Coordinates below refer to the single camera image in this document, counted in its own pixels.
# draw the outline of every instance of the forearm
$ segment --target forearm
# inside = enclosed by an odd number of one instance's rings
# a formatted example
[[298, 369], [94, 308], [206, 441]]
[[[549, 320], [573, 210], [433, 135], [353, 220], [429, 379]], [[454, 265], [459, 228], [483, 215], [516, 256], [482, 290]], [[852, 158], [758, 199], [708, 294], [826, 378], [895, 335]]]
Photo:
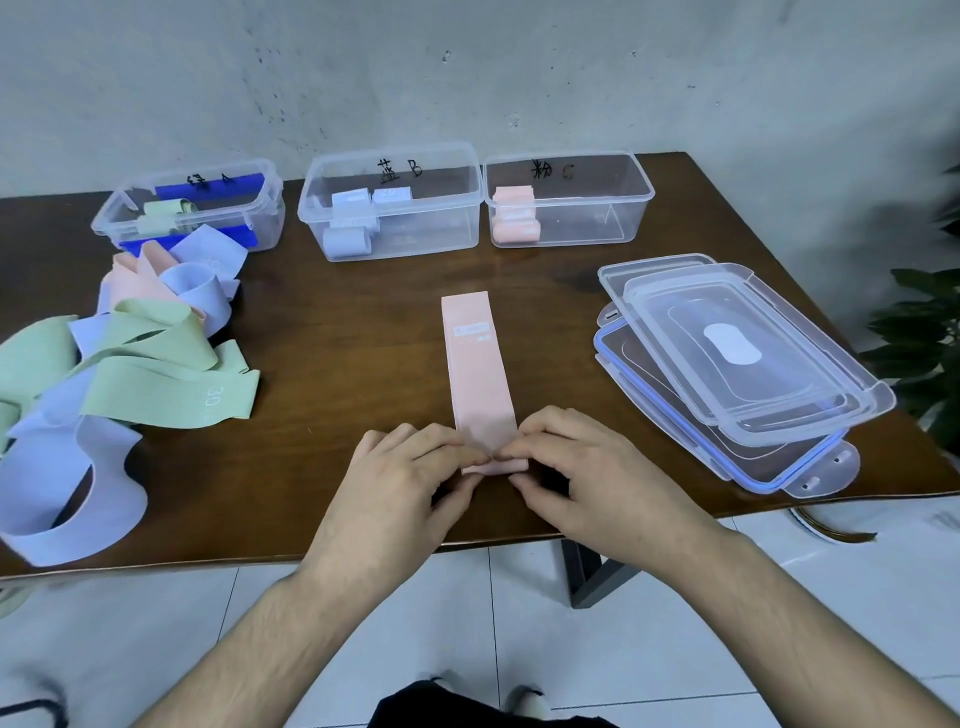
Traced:
[[136, 728], [282, 726], [369, 612], [335, 581], [278, 581]]
[[671, 584], [788, 728], [949, 726], [960, 719], [747, 537], [715, 537]]

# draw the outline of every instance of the right hand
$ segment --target right hand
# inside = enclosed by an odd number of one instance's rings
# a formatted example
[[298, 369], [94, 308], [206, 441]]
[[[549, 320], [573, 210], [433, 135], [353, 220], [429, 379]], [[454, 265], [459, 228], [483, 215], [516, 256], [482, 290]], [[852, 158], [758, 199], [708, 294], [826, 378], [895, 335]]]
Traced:
[[570, 497], [510, 476], [527, 506], [564, 535], [669, 582], [726, 528], [627, 438], [574, 409], [528, 417], [497, 458], [533, 458], [570, 480]]

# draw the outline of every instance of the concrete wall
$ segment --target concrete wall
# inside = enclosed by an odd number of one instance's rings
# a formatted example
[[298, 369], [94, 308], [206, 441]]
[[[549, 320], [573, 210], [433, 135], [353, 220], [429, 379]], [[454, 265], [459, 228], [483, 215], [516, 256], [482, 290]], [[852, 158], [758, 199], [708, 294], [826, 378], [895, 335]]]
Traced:
[[5, 0], [0, 195], [436, 139], [686, 150], [862, 340], [960, 162], [956, 0]]

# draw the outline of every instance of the white floor tile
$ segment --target white floor tile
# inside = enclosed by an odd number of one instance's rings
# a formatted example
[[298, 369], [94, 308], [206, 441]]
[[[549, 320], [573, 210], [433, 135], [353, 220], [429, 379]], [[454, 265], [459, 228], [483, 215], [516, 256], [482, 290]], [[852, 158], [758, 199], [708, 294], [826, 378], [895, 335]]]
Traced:
[[924, 680], [924, 684], [954, 711], [960, 713], [960, 676]]
[[[38, 587], [0, 619], [0, 705], [42, 697], [38, 683], [52, 682], [74, 728], [129, 726], [216, 644], [235, 575], [136, 573]], [[34, 713], [2, 726], [39, 717], [50, 725]]]
[[620, 728], [644, 725], [671, 728], [780, 728], [763, 698], [755, 692], [568, 708], [554, 710], [550, 717], [557, 720], [574, 716], [599, 716]]
[[649, 574], [574, 610], [559, 541], [499, 546], [491, 557], [504, 699], [518, 685], [556, 706], [753, 689], [707, 625]]
[[[267, 587], [291, 570], [241, 568], [224, 633]], [[490, 561], [485, 548], [431, 556], [347, 640], [287, 725], [365, 723], [381, 698], [441, 673], [457, 692], [497, 704]]]
[[735, 519], [827, 606], [918, 677], [960, 674], [960, 536], [924, 522], [840, 546], [786, 512]]

